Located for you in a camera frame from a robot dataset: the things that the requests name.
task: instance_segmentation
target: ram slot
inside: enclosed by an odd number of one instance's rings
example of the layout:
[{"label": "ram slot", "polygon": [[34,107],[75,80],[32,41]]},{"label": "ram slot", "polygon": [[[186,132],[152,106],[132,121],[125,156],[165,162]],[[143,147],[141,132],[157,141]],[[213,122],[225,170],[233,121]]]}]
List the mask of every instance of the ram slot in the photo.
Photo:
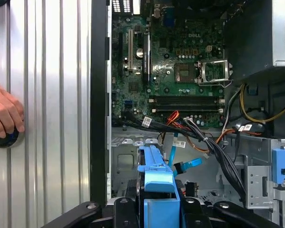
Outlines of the ram slot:
[{"label": "ram slot", "polygon": [[153,113],[172,112],[207,112],[220,113],[217,97],[202,96],[154,96],[149,100]]}]

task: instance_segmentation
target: pcie slot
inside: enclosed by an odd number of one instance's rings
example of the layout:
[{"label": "pcie slot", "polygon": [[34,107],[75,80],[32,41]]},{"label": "pcie slot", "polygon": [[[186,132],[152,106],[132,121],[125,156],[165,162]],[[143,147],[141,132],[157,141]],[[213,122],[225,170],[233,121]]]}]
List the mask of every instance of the pcie slot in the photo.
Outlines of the pcie slot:
[{"label": "pcie slot", "polygon": [[118,76],[123,76],[123,48],[124,48],[124,34],[118,33]]},{"label": "pcie slot", "polygon": [[151,62],[151,38],[150,33],[145,33],[143,36],[143,58],[142,58],[142,81],[147,85],[150,81],[150,62]]},{"label": "pcie slot", "polygon": [[133,70],[133,29],[128,30],[128,69]]}]

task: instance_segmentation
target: hand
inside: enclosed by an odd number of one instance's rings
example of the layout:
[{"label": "hand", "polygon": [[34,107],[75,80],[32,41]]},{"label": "hand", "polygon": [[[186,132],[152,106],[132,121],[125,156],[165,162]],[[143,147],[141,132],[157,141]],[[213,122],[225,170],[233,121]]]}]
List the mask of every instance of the hand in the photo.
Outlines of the hand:
[{"label": "hand", "polygon": [[15,127],[24,132],[23,119],[22,104],[0,87],[0,138],[5,138],[6,133],[12,134]]}]

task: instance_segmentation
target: ribbed metal panel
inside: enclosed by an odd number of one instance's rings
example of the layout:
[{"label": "ribbed metal panel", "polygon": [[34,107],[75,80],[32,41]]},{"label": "ribbed metal panel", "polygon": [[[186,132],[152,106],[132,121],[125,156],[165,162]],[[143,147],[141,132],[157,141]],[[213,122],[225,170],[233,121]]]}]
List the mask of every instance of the ribbed metal panel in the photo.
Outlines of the ribbed metal panel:
[{"label": "ribbed metal panel", "polygon": [[25,106],[25,138],[0,149],[0,228],[39,228],[89,200],[92,0],[0,7],[0,85]]}]

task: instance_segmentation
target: motherboard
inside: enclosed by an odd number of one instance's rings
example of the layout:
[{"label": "motherboard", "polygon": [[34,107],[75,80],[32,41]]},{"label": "motherboard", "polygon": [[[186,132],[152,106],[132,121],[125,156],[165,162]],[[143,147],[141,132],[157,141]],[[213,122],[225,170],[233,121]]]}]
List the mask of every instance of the motherboard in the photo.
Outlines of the motherboard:
[{"label": "motherboard", "polygon": [[165,122],[178,110],[201,128],[221,127],[229,71],[222,26],[219,19],[177,23],[173,7],[161,5],[152,19],[113,17],[114,117],[131,111]]}]

